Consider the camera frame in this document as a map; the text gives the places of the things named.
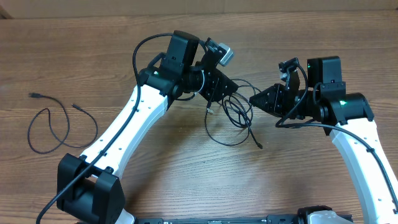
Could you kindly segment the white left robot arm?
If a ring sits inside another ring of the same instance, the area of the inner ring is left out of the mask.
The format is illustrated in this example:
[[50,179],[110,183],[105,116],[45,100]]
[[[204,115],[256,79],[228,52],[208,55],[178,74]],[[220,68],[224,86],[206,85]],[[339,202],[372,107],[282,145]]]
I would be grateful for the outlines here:
[[220,67],[233,50],[189,33],[170,33],[166,52],[142,70],[123,110],[103,135],[79,156],[65,155],[58,165],[57,208],[85,223],[135,223],[124,208],[121,178],[134,151],[150,127],[184,93],[220,101],[238,88]]

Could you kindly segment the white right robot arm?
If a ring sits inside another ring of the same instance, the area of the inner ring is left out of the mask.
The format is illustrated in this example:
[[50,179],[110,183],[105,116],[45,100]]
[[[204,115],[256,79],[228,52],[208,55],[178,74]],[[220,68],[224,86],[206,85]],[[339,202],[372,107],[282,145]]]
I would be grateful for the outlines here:
[[382,149],[374,113],[361,93],[346,92],[338,56],[279,64],[281,84],[250,97],[278,128],[320,127],[340,152],[365,223],[397,223],[397,177]]

